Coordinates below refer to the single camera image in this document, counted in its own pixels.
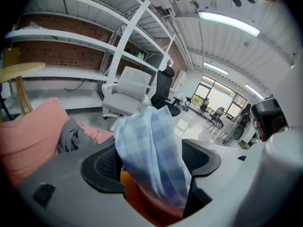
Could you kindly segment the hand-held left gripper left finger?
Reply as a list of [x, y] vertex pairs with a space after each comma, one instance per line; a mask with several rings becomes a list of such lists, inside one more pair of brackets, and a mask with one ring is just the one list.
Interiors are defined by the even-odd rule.
[[111, 137], [47, 161], [17, 192], [48, 227], [150, 227], [126, 201], [121, 168]]

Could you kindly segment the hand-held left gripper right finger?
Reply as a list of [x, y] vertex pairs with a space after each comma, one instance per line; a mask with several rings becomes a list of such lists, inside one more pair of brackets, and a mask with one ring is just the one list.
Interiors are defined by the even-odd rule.
[[181, 226], [235, 226], [264, 146], [258, 143], [244, 150], [183, 139], [182, 158], [192, 179]]

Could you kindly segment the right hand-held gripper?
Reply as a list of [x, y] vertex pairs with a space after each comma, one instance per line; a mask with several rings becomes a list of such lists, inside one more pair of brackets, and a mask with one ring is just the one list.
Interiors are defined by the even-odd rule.
[[274, 96], [289, 126], [265, 143], [245, 197], [246, 224], [303, 222], [303, 67], [296, 65]]

